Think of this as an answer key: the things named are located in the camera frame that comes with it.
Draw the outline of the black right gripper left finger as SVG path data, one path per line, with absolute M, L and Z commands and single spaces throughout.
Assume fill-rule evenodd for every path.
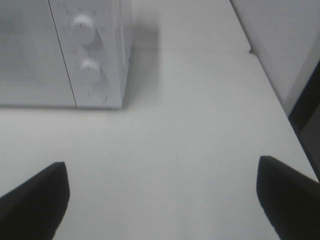
M 2 240 L 51 240 L 68 208 L 64 162 L 54 162 L 0 198 Z

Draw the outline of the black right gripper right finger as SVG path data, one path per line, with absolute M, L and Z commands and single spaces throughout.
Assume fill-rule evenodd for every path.
M 259 158 L 256 193 L 281 240 L 320 238 L 320 184 L 272 156 Z

